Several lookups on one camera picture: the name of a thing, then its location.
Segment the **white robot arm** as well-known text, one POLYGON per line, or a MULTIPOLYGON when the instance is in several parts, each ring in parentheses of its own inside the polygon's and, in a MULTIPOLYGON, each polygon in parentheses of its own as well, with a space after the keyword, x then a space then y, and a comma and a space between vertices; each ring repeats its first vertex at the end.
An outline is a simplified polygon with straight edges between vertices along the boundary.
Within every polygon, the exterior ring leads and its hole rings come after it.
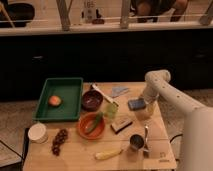
POLYGON ((162 96, 184 115, 177 171, 213 171, 213 107, 173 87, 170 80, 168 70, 147 72, 146 87, 139 97, 149 105, 162 96))

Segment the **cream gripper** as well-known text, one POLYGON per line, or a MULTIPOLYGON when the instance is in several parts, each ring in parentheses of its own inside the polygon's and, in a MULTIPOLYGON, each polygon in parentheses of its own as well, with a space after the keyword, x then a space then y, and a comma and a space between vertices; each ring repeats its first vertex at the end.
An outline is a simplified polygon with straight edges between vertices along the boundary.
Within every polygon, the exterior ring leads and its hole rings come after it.
POLYGON ((139 121, 147 120, 154 114, 155 103, 149 103, 144 109, 137 110, 135 116, 139 121))

